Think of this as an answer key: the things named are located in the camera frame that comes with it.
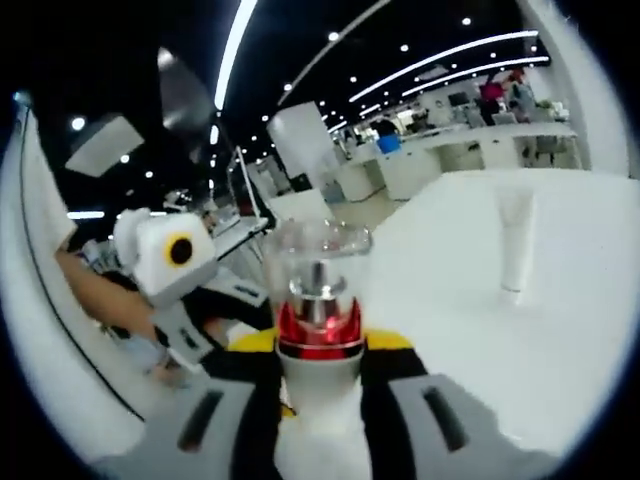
black ceiling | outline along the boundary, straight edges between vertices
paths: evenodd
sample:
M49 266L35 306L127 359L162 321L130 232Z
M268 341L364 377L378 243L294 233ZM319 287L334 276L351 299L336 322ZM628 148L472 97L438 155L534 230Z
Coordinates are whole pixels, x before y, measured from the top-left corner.
M47 11L38 4L33 10L38 13L29 14L35 18L21 32L24 40L13 38L5 57L11 59L14 72L8 91L33 92L43 143L70 210L119 211L145 204L157 208L168 188L220 175L224 165L216 172L194 168L181 140L163 128L157 51L162 45L184 61L213 98L239 3L116 0L99 11L86 2L56 2ZM374 3L258 0L236 57L221 119L232 143L249 150L248 160L272 150L261 117L279 109L283 85L327 44L329 32L341 31ZM464 17L472 19L470 26L461 24ZM370 84L442 50L522 28L515 0L393 0L336 45L283 107L324 100L324 113L336 111L356 120L361 105L378 103L384 90L398 100L402 91L415 86L415 75L349 104L350 96ZM409 46L408 52L400 51L402 44ZM460 69L482 65L491 61L490 52L497 53L497 61L517 58L523 55L523 42L476 48L451 57L447 64L455 61ZM351 76L357 83L349 81ZM83 114L92 121L107 113L125 114L146 144L128 164L116 165L100 179L65 170L62 165L73 141L70 118ZM250 140L253 135L257 142ZM150 180L144 178L149 169L156 173ZM127 196L132 189L135 194Z

floor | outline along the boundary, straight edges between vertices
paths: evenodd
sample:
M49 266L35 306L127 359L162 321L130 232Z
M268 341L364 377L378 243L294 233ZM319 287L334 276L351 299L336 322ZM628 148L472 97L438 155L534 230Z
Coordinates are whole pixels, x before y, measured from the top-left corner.
M389 218L406 202L390 200L387 190L382 189L362 202L344 202L329 205L336 220L354 224L365 224L371 230Z

yellow circle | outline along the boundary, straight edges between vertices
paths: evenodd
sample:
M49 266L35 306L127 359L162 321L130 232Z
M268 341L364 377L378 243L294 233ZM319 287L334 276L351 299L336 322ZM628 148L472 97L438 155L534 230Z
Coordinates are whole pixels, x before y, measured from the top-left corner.
M187 265L191 259L193 258L193 251L191 252L191 255L189 256L189 258L183 262L183 263L177 263L174 261L173 256L171 255L171 251L173 249L173 247L176 245L176 243L178 243L181 240L186 240L188 241L193 248L193 242L191 241L191 235L186 234L186 233L176 233L174 235L171 235L169 237L169 240L166 243L166 246L164 247L164 258L165 261L167 262L167 265L174 267L174 268L182 268L185 265Z

blue object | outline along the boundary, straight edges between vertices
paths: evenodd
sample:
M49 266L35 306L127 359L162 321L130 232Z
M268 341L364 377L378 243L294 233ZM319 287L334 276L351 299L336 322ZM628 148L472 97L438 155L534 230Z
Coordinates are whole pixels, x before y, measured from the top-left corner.
M391 153L400 150L400 136L398 134L386 135L378 140L378 147L382 153Z

robot eye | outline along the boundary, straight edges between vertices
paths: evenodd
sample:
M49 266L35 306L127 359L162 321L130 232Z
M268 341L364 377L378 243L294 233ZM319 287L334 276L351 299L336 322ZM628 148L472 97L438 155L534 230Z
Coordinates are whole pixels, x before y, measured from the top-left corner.
M173 238L167 245L167 262L173 267L184 266L193 256L193 245L188 237Z

